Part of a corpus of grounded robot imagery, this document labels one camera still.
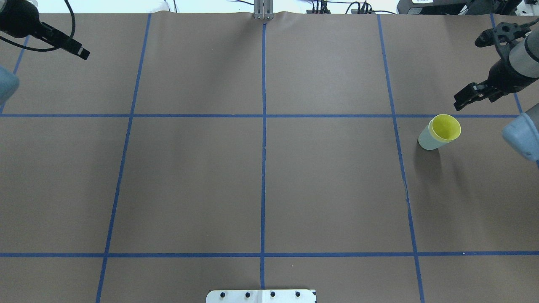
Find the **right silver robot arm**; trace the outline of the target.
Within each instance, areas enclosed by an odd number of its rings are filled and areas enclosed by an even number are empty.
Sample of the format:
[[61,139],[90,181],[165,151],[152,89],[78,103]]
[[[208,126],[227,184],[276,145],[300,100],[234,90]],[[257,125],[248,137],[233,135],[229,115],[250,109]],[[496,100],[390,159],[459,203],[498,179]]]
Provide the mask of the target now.
[[514,96],[521,113],[502,129],[502,137],[525,159],[537,162],[538,134],[538,32],[530,25],[499,23],[486,29],[475,40],[477,47],[494,46],[499,60],[489,69],[486,80],[472,82],[454,95],[457,111],[476,101],[495,102]]

